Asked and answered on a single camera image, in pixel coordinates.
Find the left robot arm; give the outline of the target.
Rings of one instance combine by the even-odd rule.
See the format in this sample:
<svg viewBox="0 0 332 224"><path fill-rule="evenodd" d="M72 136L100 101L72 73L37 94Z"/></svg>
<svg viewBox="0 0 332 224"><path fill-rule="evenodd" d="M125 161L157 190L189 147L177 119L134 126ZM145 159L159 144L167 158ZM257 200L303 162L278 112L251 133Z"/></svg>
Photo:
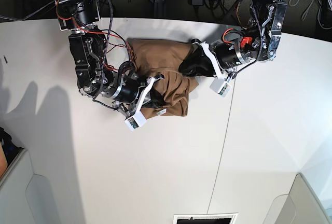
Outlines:
<svg viewBox="0 0 332 224"><path fill-rule="evenodd" d="M236 0L233 8L243 0ZM240 71L256 62L273 60L279 46L287 2L285 0L250 0L247 26L224 31L220 41L211 44L192 40L193 52L180 64L178 71L187 77L205 76L236 78Z"/></svg>

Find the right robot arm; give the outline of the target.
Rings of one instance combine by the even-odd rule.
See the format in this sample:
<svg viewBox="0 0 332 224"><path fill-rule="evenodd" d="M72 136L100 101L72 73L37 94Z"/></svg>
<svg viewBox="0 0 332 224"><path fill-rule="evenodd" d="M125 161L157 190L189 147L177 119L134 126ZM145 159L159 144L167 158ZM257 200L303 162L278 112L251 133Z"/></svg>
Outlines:
<svg viewBox="0 0 332 224"><path fill-rule="evenodd" d="M154 82L163 76L149 78L138 75L132 62L133 50L126 41L122 46L127 50L128 60L119 68L108 63L109 39L121 36L111 28L98 28L96 23L101 18L99 0L54 1L60 29L71 32L68 41L75 62L77 86L82 95L94 102L99 96L109 98L113 102L105 104L105 107L125 116L141 108L158 109L165 104L161 94L153 88Z"/></svg>

